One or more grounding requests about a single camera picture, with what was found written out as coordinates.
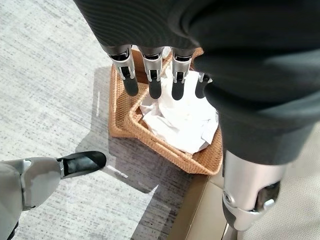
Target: robotic finger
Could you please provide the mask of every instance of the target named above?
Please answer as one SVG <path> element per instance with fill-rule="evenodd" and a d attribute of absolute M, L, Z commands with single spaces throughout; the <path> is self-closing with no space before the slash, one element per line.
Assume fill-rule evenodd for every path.
<path fill-rule="evenodd" d="M 172 47 L 172 97 L 180 100 L 184 95 L 185 80 L 189 72 L 191 58 L 195 50 Z"/>
<path fill-rule="evenodd" d="M 149 93 L 153 99 L 158 99 L 161 96 L 160 73 L 163 49 L 164 47 L 139 47 L 142 53 L 144 70 L 148 78 Z"/>
<path fill-rule="evenodd" d="M 22 211 L 45 202 L 60 179 L 92 173 L 103 168 L 106 162 L 106 156 L 99 151 L 0 162 L 0 239 L 12 239 Z"/>
<path fill-rule="evenodd" d="M 130 96 L 136 96 L 139 92 L 138 81 L 135 71 L 134 58 L 131 52 L 131 45 L 102 46 L 109 55 L 116 70 L 123 80 L 125 91 Z"/>

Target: crumpled white paper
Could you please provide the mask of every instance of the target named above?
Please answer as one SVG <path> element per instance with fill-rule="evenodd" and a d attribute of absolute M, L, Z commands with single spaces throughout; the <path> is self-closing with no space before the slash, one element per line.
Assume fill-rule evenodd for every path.
<path fill-rule="evenodd" d="M 149 95 L 140 109 L 149 130 L 171 146 L 190 154 L 199 152 L 212 143 L 218 128 L 218 115 L 206 98 L 199 99 L 195 89 L 199 73 L 189 71 L 184 83 L 181 100 L 172 98 L 172 65 L 161 76 L 161 97 L 157 100 Z"/>

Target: woven basket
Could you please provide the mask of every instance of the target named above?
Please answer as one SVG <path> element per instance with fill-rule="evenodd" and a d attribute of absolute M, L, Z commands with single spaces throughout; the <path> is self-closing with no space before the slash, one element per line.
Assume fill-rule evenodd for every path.
<path fill-rule="evenodd" d="M 148 79 L 140 52 L 132 51 L 135 72 L 138 80 L 139 94 L 128 96 L 125 92 L 122 79 L 114 66 L 111 69 L 110 96 L 109 96 L 109 133 L 113 137 L 138 138 L 142 143 L 177 165 L 190 174 L 215 175 L 222 164 L 222 137 L 218 128 L 212 144 L 195 154 L 182 152 L 155 136 L 148 130 L 142 120 L 140 104 L 149 94 Z M 162 64 L 162 72 L 171 62 L 169 55 Z"/>

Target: metal finger segment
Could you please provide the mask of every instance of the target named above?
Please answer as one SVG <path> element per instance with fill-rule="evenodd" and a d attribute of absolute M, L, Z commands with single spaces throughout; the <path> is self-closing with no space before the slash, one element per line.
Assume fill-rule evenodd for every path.
<path fill-rule="evenodd" d="M 203 99 L 205 97 L 205 87 L 209 83 L 212 83 L 212 79 L 207 74 L 200 73 L 195 87 L 195 96 L 198 99 Z"/>

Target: silver metal joint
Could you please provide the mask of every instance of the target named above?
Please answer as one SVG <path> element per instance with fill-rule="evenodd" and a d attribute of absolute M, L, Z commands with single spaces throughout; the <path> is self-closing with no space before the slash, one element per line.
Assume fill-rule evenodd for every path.
<path fill-rule="evenodd" d="M 190 64 L 191 64 L 191 56 L 184 57 L 184 60 L 176 59 L 175 54 L 173 53 L 172 57 L 172 75 L 173 82 L 176 84 L 178 80 L 184 84 L 186 80 L 186 76 L 189 72 Z"/>
<path fill-rule="evenodd" d="M 198 81 L 199 81 L 200 83 L 203 83 L 204 80 L 205 80 L 205 81 L 207 81 L 208 84 L 209 84 L 209 83 L 212 83 L 213 80 L 212 80 L 211 78 L 207 79 L 207 76 L 208 76 L 208 75 L 206 75 L 205 73 L 200 73 L 200 74 L 199 74 L 199 77 L 198 77 Z"/>
<path fill-rule="evenodd" d="M 234 229 L 247 230 L 274 206 L 287 165 L 258 164 L 226 151 L 222 200 L 235 217 Z"/>
<path fill-rule="evenodd" d="M 160 73 L 162 69 L 162 52 L 154 56 L 148 57 L 142 55 L 144 71 L 149 82 L 152 82 L 154 80 L 156 80 L 157 82 L 160 81 Z"/>
<path fill-rule="evenodd" d="M 126 78 L 130 77 L 130 79 L 134 79 L 136 76 L 135 72 L 135 62 L 132 56 L 131 48 L 127 48 L 126 52 L 123 52 L 118 55 L 109 55 L 113 64 L 116 67 L 120 77 L 122 80 L 126 80 Z"/>

